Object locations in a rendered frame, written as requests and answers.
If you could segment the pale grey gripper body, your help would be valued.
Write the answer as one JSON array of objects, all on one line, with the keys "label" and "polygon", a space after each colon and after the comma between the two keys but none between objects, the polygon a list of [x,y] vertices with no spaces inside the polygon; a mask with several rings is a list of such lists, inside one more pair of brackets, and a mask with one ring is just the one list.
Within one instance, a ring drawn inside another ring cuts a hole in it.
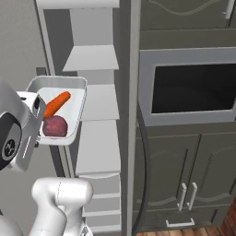
[{"label": "pale grey gripper body", "polygon": [[20,142],[18,153],[10,162],[12,171],[23,172],[28,169],[33,149],[37,143],[45,108],[46,105],[42,103],[37,115],[34,115],[33,113],[30,114],[29,122],[23,129],[23,137]]}]

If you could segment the orange carrot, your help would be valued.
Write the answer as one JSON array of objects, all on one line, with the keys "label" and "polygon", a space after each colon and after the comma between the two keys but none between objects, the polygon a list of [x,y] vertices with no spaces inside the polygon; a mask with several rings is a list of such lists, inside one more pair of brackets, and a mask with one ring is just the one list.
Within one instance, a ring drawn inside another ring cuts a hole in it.
[{"label": "orange carrot", "polygon": [[46,110],[44,112],[44,117],[48,118],[54,116],[58,110],[62,108],[62,106],[71,98],[71,94],[69,91],[62,92],[53,100],[49,101],[46,104]]}]

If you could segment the white freezer drawer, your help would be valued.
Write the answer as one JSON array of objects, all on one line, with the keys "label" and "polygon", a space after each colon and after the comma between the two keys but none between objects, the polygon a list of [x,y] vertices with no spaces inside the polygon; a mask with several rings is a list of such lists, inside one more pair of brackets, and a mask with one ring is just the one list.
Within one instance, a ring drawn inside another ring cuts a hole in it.
[{"label": "white freezer drawer", "polygon": [[56,113],[66,120],[67,135],[65,137],[45,136],[40,128],[38,141],[41,145],[69,146],[74,142],[86,100],[87,84],[88,81],[84,77],[37,76],[30,81],[26,91],[38,93],[45,103],[64,91],[71,94],[70,99]]}]

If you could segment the white fridge shelf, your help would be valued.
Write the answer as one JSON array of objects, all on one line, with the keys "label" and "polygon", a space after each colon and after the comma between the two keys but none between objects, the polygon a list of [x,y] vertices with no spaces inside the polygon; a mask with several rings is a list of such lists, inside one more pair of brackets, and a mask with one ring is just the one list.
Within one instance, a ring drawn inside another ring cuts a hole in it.
[{"label": "white fridge shelf", "polygon": [[112,45],[74,46],[64,72],[79,70],[116,70],[119,68]]},{"label": "white fridge shelf", "polygon": [[81,120],[99,121],[119,119],[119,109],[114,85],[88,85]]},{"label": "white fridge shelf", "polygon": [[76,175],[119,173],[121,158],[115,120],[83,122]]}]

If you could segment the white fridge bottom drawers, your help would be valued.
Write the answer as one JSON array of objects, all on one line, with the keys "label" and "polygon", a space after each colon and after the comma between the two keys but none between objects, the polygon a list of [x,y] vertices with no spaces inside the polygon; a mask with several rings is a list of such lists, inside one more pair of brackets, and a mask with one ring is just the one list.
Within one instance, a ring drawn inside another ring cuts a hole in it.
[{"label": "white fridge bottom drawers", "polygon": [[94,233],[121,230],[121,180],[119,173],[81,175],[93,186],[93,196],[83,217]]}]

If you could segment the grey fridge door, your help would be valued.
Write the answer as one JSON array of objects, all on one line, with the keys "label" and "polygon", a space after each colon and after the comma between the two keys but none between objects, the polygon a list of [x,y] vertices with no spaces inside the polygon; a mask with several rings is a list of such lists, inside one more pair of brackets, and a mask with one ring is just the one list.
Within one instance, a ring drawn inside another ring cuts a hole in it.
[{"label": "grey fridge door", "polygon": [[121,0],[119,128],[122,162],[122,236],[132,236],[133,227],[140,9],[141,0]]}]

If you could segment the olive cupboard door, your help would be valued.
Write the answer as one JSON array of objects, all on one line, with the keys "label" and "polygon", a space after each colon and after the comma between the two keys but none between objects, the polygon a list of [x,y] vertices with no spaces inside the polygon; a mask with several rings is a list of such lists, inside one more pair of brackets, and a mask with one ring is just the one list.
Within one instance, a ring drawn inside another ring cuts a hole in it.
[{"label": "olive cupboard door", "polygon": [[195,156],[187,201],[197,184],[193,207],[230,204],[236,196],[236,133],[203,134]]},{"label": "olive cupboard door", "polygon": [[152,136],[148,210],[177,209],[187,184],[198,135]]},{"label": "olive cupboard door", "polygon": [[141,0],[142,30],[224,29],[229,0]]}]

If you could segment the olive drawer front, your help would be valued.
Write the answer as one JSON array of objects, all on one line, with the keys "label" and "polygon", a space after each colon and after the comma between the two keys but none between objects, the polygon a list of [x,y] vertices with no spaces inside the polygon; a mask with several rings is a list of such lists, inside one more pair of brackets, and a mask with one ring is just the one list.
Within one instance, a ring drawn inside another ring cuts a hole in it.
[{"label": "olive drawer front", "polygon": [[[191,211],[148,211],[143,219],[140,231],[181,230],[219,226],[228,212],[229,206],[213,206],[193,208]],[[194,226],[167,228],[166,220],[170,223],[195,221]]]}]

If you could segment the silver built-in oven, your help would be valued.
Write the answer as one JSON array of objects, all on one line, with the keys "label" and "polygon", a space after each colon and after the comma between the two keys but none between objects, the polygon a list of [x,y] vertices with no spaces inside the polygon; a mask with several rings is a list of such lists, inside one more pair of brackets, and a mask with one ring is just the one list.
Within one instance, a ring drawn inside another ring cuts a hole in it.
[{"label": "silver built-in oven", "polygon": [[236,121],[236,47],[142,50],[138,101],[147,126]]}]

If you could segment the olive tall cabinet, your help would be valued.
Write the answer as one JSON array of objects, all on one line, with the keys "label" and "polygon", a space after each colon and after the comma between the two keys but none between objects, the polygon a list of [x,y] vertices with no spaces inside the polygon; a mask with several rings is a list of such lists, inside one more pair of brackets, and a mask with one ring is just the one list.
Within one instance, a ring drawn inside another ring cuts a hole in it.
[{"label": "olive tall cabinet", "polygon": [[[227,26],[224,29],[152,29],[142,30],[140,27],[139,53],[142,50],[162,50],[162,49],[185,49],[185,48],[217,48],[236,47],[236,3]],[[191,165],[190,175],[187,182],[187,192],[183,202],[183,209],[188,209],[187,194],[190,187],[191,174],[195,164],[195,156],[203,134],[236,133],[236,121],[227,123],[207,123],[207,124],[176,124],[147,126],[147,138],[152,136],[189,136],[198,135],[194,160]],[[135,164],[135,189],[133,210],[138,211],[144,189],[144,150],[140,132],[136,134],[136,164]],[[179,211],[177,209],[148,210],[148,211]]]}]

